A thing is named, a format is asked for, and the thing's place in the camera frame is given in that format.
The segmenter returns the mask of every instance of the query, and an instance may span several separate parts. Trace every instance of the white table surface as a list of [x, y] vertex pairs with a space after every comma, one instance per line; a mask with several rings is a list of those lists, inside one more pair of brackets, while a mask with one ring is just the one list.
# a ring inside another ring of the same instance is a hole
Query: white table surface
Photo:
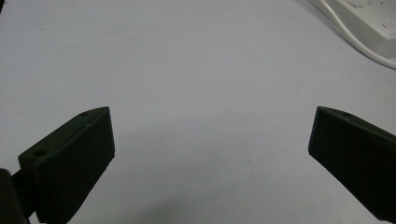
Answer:
[[318, 105], [396, 133], [396, 72], [306, 0], [7, 0], [0, 74], [11, 173], [110, 106], [116, 158], [70, 223], [380, 223], [307, 147]]

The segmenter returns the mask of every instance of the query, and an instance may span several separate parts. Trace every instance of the screw hole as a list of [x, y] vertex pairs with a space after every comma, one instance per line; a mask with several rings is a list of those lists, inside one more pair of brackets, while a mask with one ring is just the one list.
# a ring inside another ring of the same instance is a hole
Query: screw hole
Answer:
[[44, 156], [46, 153], [47, 153], [46, 150], [38, 150], [38, 151], [36, 151], [33, 155], [34, 155], [35, 157], [42, 157], [42, 156]]

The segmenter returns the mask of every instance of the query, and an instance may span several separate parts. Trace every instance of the white plastic object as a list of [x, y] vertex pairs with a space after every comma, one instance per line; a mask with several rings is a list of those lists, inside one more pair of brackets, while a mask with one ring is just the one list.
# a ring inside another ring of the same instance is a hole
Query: white plastic object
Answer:
[[396, 0], [308, 0], [361, 53], [396, 69]]

